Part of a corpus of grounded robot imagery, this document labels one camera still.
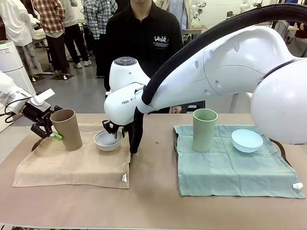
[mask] shirt collar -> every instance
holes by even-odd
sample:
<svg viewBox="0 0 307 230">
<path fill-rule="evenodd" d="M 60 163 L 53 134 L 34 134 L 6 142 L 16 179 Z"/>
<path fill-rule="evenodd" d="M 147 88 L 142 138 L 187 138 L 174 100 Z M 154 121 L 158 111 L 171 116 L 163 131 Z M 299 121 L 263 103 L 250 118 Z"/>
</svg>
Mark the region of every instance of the shirt collar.
<svg viewBox="0 0 307 230">
<path fill-rule="evenodd" d="M 152 6 L 150 8 L 149 14 L 146 18 L 153 18 L 153 19 L 158 19 L 159 18 L 159 11 L 158 11 L 158 7 L 156 6 L 156 4 L 152 1 Z M 129 3 L 129 6 L 127 8 L 127 16 L 128 16 L 128 20 L 130 19 L 136 19 L 136 17 L 134 16 L 131 4 Z"/>
</svg>

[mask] plaid shirt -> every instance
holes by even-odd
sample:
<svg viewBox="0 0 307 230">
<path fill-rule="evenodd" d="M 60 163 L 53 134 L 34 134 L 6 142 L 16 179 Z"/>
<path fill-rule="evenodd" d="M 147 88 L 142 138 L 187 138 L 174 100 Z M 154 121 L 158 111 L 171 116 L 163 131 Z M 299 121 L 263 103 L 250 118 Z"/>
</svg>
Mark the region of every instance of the plaid shirt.
<svg viewBox="0 0 307 230">
<path fill-rule="evenodd" d="M 59 0 L 33 0 L 33 6 L 41 16 L 40 26 L 46 33 L 64 31 L 65 9 Z"/>
<path fill-rule="evenodd" d="M 115 0 L 84 0 L 84 15 L 94 39 L 106 33 L 107 21 L 117 10 Z"/>
</svg>

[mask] brown cup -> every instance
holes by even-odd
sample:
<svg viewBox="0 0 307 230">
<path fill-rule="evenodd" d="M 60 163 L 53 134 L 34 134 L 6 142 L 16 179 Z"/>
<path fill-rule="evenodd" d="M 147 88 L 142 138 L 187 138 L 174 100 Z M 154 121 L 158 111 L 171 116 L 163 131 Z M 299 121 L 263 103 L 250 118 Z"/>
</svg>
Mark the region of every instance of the brown cup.
<svg viewBox="0 0 307 230">
<path fill-rule="evenodd" d="M 72 109 L 61 109 L 53 113 L 50 120 L 63 139 L 67 151 L 81 148 L 82 139 L 78 127 L 76 113 Z"/>
</svg>

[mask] light blue bowl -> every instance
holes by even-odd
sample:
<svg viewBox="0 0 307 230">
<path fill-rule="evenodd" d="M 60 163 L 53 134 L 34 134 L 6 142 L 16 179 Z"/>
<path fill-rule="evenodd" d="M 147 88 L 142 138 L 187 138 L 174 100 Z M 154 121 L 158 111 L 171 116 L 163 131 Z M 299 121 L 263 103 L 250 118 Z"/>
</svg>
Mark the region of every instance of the light blue bowl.
<svg viewBox="0 0 307 230">
<path fill-rule="evenodd" d="M 255 152 L 263 145 L 263 139 L 257 133 L 238 129 L 231 134 L 234 147 L 241 152 Z"/>
</svg>

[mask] red plaid shirt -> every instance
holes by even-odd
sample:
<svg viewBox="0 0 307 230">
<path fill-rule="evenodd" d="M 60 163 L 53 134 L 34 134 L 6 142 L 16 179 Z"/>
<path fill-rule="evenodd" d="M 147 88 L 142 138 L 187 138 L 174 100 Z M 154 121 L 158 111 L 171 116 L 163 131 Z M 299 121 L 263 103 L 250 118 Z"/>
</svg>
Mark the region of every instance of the red plaid shirt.
<svg viewBox="0 0 307 230">
<path fill-rule="evenodd" d="M 46 33 L 64 31 L 65 9 L 59 0 L 33 0 L 33 6 L 40 14 L 40 26 Z"/>
</svg>

